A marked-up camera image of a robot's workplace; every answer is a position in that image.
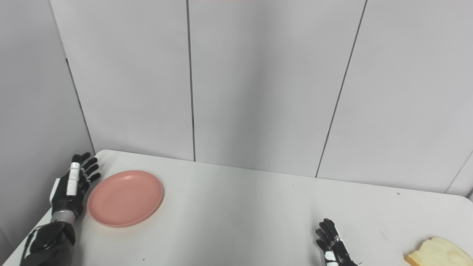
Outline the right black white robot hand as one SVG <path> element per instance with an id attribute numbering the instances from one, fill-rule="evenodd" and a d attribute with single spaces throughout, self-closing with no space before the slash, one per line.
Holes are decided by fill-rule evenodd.
<path id="1" fill-rule="evenodd" d="M 336 229 L 336 224 L 328 218 L 324 218 L 315 230 L 315 243 L 323 253 L 326 266 L 358 266 L 352 260 L 343 238 Z"/>

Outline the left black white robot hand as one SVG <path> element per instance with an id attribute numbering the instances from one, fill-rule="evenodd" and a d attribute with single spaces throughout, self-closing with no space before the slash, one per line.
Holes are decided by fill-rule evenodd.
<path id="1" fill-rule="evenodd" d="M 85 210 L 85 195 L 101 177 L 98 158 L 91 153 L 75 154 L 66 174 L 55 180 L 50 193 L 51 222 L 74 224 Z"/>

